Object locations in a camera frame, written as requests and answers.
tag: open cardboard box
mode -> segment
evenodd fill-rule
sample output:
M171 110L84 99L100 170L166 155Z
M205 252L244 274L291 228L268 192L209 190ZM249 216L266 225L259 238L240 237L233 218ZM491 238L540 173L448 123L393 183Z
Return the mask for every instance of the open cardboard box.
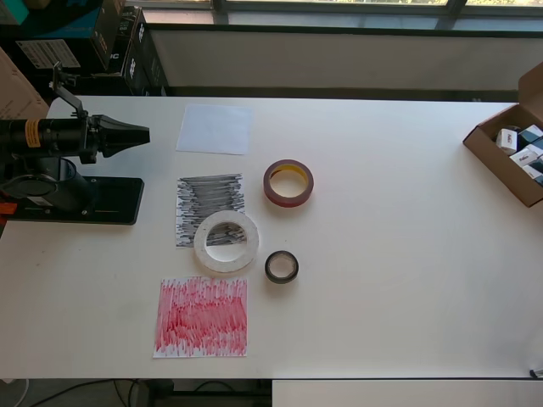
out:
M543 130L543 63L518 81L518 104L480 123L464 140L466 147L530 207L543 200L543 187L495 145L498 131L507 125L521 129L537 125Z

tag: yellow tape core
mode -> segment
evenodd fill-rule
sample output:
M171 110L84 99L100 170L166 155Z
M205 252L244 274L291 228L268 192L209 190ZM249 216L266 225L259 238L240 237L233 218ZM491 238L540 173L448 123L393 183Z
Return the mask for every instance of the yellow tape core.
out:
M281 164L281 165L279 165L271 173L270 179L279 171L289 171L289 170L297 172L298 174L300 174L302 176L302 178L304 178L305 184L309 185L309 178L307 177L307 174L305 173L305 171L303 171L299 166L294 165L294 164Z
M26 144L30 148L41 147L40 133L37 129L40 120L27 120L25 123Z

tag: paper with red scribbles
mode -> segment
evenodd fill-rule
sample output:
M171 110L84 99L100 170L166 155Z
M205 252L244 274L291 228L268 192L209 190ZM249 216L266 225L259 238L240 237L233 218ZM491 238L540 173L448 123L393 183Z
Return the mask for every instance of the paper with red scribbles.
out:
M247 355L247 279L163 280L155 358Z

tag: windowsill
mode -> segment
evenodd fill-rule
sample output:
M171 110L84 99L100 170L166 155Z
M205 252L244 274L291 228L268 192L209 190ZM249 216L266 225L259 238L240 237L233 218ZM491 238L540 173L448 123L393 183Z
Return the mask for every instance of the windowsill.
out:
M451 20L438 15L323 14L150 8L145 19L152 30L338 33L400 36L474 36L543 38L543 20L526 17L465 16Z

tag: paper sheet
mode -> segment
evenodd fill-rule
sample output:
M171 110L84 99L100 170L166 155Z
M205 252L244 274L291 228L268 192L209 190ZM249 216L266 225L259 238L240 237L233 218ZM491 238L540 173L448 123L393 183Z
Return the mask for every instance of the paper sheet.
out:
M220 210L245 212L244 178L241 174L196 176L177 180L176 246L194 247L198 226ZM244 232L232 225L222 225L208 236L208 246L241 243Z
M237 106L189 104L177 151L243 155L249 152L253 111Z
M247 279L163 280L155 358L247 355Z

